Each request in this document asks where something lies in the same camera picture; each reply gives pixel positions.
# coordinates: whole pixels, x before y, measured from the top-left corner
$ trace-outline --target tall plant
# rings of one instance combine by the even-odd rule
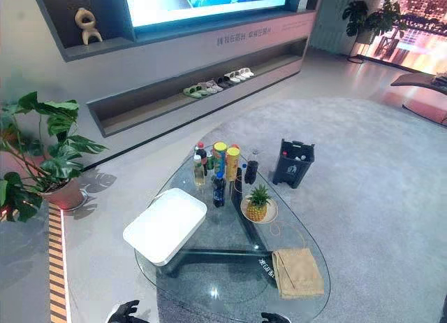
[[[364,1],[352,1],[343,12],[342,19],[349,19],[346,26],[348,36],[356,36],[364,31],[372,31],[375,36],[384,35],[396,28],[393,37],[399,31],[400,36],[404,35],[407,28],[402,15],[400,14],[399,2],[384,0],[383,7],[368,14],[368,6]]]
[[[0,151],[9,153],[27,173],[21,179],[18,173],[10,172],[0,180],[1,216],[14,221],[16,210],[18,220],[24,222],[40,208],[40,193],[58,190],[81,175],[83,165],[74,159],[82,157],[82,153],[98,154],[106,147],[76,134],[79,105],[74,100],[40,103],[37,92],[32,92],[1,110]],[[18,118],[31,112],[39,114],[38,138],[19,128]],[[57,139],[46,149],[42,142],[43,117],[47,118],[48,134]],[[36,156],[42,156],[43,161],[37,164],[33,159]]]

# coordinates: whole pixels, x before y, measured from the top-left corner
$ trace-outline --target television screen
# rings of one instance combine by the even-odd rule
[[[283,6],[286,0],[127,0],[134,27]]]

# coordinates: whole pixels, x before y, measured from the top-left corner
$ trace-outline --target beige towel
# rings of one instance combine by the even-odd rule
[[[272,258],[274,277],[283,299],[324,294],[324,280],[308,248],[277,250]]]

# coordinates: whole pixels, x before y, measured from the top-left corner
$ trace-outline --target glass tabletop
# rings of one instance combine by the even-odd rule
[[[246,162],[240,157],[240,165]],[[330,293],[328,267],[315,240],[259,172],[255,183],[246,185],[242,171],[241,194],[227,182],[225,205],[220,208],[212,202],[212,175],[214,171],[209,171],[205,185],[196,187],[190,158],[164,185],[160,193],[175,187],[183,189],[207,205],[207,214],[167,265],[155,266],[135,251],[143,274],[157,288],[188,306],[236,322],[260,322],[261,312],[281,313],[293,322],[314,319],[324,309]],[[250,222],[240,210],[242,198],[259,184],[267,187],[278,205],[278,216],[271,223]],[[274,280],[272,251],[304,247],[310,249],[324,279],[324,295],[282,299]]]

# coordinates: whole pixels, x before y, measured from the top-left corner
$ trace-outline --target black trash bin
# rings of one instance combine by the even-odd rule
[[[295,189],[315,160],[314,146],[314,144],[309,146],[299,141],[288,142],[282,139],[277,169],[273,175],[273,184],[286,182]]]

